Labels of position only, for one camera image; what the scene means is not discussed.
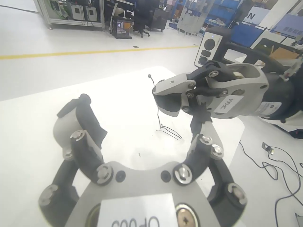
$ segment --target metal rack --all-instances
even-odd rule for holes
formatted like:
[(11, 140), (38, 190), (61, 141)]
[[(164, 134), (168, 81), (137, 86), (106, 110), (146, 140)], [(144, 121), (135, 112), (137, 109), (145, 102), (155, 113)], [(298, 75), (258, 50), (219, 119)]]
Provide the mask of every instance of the metal rack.
[(89, 22), (83, 25), (83, 21), (76, 21), (76, 20), (64, 20), (64, 19), (57, 19), (57, 18), (50, 18), (49, 13), (47, 11), (46, 5), (44, 0), (34, 0), (37, 10), (41, 13), (42, 17), (44, 18), (45, 22), (50, 26), (52, 24), (63, 24), (63, 25), (76, 25), (76, 26), (90, 26), (90, 27), (101, 27), (103, 30), (105, 29), (104, 25), (104, 7), (103, 7), (103, 0), (100, 0), (100, 21), (101, 22)]

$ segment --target sign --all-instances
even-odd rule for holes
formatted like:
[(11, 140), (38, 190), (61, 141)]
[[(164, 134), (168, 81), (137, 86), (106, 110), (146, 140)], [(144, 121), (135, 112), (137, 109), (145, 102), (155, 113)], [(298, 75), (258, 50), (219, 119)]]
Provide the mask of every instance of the sign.
[(177, 227), (171, 193), (102, 200), (98, 227)]
[(269, 9), (252, 7), (251, 10), (248, 12), (248, 15), (243, 19), (243, 21), (259, 25), (269, 11)]
[(232, 109), (243, 96), (240, 95), (228, 95), (224, 98), (224, 100), (220, 103), (220, 105), (214, 110), (215, 113), (227, 113), (230, 109)]
[(273, 30), (294, 37), (303, 35), (303, 17), (293, 14), (286, 14), (276, 24)]

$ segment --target white table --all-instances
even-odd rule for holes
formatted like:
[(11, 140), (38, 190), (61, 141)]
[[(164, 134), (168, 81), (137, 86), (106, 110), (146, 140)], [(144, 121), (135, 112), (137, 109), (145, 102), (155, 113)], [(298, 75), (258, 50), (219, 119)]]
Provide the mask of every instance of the white table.
[(109, 24), (109, 25), (110, 25), (110, 26), (109, 26), (109, 31), (110, 31), (110, 32), (112, 31), (112, 22), (113, 22), (113, 16), (114, 16), (115, 11), (116, 11), (117, 6), (118, 6), (117, 1), (118, 1), (118, 2), (122, 2), (122, 3), (125, 3), (125, 4), (128, 4), (128, 5), (131, 5), (131, 6), (133, 6), (133, 5), (134, 5), (133, 3), (128, 2), (128, 1), (125, 1), (125, 0), (113, 0), (113, 1), (115, 1), (115, 5), (114, 5), (113, 12), (112, 12), (112, 14), (111, 14), (111, 21), (110, 21), (110, 24)]
[[(155, 82), (174, 76), (163, 67), (153, 67), (0, 102), (1, 226), (48, 226), (38, 208), (38, 198), (63, 161), (52, 130), (59, 110), (81, 93), (91, 97), (92, 109), (108, 131), (102, 144), (105, 162), (115, 160), (132, 169), (146, 170), (185, 159), (192, 138), (192, 117), (183, 111), (177, 118), (159, 113), (163, 125), (176, 130), (183, 140), (156, 131), (157, 107), (148, 74)], [(244, 125), (238, 118), (213, 122), (229, 166)], [(74, 185), (79, 195), (88, 183), (78, 172)], [(212, 177), (205, 171), (198, 183), (208, 193)]]

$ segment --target white floor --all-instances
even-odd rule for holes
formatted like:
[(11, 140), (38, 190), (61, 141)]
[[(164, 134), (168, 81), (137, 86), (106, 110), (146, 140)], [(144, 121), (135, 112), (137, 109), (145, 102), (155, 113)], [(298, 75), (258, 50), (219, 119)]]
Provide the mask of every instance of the white floor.
[[(32, 0), (0, 0), (0, 5), (35, 10)], [(0, 7), (0, 55), (101, 51), (139, 48), (193, 47), (140, 52), (116, 52), (106, 54), (66, 55), (20, 59), (0, 59), (0, 100), (48, 91), (59, 87), (83, 83), (117, 74), (129, 73), (147, 67), (163, 66), (179, 74), (195, 70), (196, 57), (201, 39), (196, 36), (178, 35), (165, 29), (151, 32), (142, 39), (135, 35), (132, 40), (115, 39), (108, 32), (81, 29), (47, 29), (38, 14)], [(136, 84), (130, 88), (135, 93)], [(245, 124), (242, 144), (249, 155), (261, 165), (268, 161), (262, 142), (288, 151), (297, 162), (303, 162), (303, 141), (295, 140), (286, 133), (257, 118), (240, 117)], [(291, 160), (276, 150), (275, 159), (291, 165)], [(289, 186), (295, 190), (298, 178), (282, 164)], [(279, 173), (279, 181), (273, 181), (266, 171), (258, 169), (239, 146), (231, 172), (235, 181), (246, 191), (249, 203), (242, 216), (247, 227), (274, 227), (274, 204), (277, 198), (288, 195)], [(297, 194), (303, 200), (303, 192)], [(295, 199), (282, 200), (277, 207), (279, 227), (298, 227), (294, 213), (303, 215), (303, 208)]]

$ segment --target aluminum frame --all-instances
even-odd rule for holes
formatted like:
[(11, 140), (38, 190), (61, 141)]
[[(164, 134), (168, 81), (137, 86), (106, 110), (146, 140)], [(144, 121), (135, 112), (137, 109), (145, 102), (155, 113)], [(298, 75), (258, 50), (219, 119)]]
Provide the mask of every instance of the aluminum frame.
[(84, 21), (85, 24), (83, 24), (83, 21), (52, 19), (52, 18), (49, 17), (49, 14), (47, 12), (44, 0), (37, 0), (37, 1), (39, 3), (40, 9), (41, 9), (41, 15), (44, 18), (45, 22), (49, 26), (51, 26), (52, 24), (62, 24), (62, 25), (101, 27), (103, 30), (105, 29), (103, 0), (99, 1), (101, 22), (89, 22), (89, 23), (87, 23), (86, 21)]

